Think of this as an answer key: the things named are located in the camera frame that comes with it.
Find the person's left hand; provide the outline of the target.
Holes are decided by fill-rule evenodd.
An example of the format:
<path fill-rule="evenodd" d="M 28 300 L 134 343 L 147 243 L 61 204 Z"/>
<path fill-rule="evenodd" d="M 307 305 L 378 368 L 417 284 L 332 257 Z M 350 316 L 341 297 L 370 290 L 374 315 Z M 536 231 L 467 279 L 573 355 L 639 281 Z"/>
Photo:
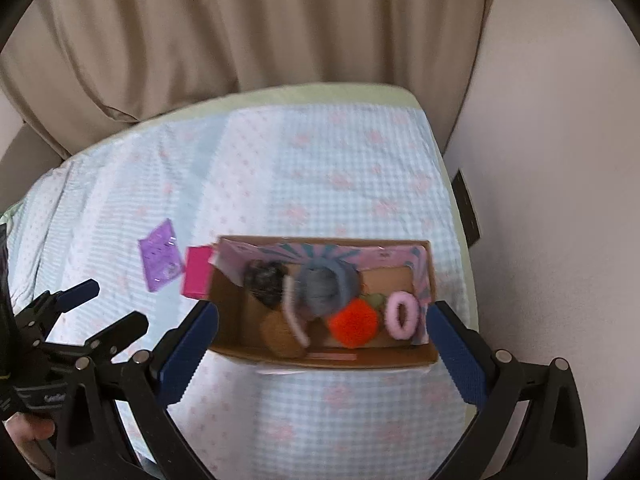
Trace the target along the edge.
<path fill-rule="evenodd" d="M 15 413 L 4 426 L 32 470 L 53 477 L 53 462 L 43 451 L 40 441 L 48 440 L 54 435 L 54 421 L 32 414 Z"/>

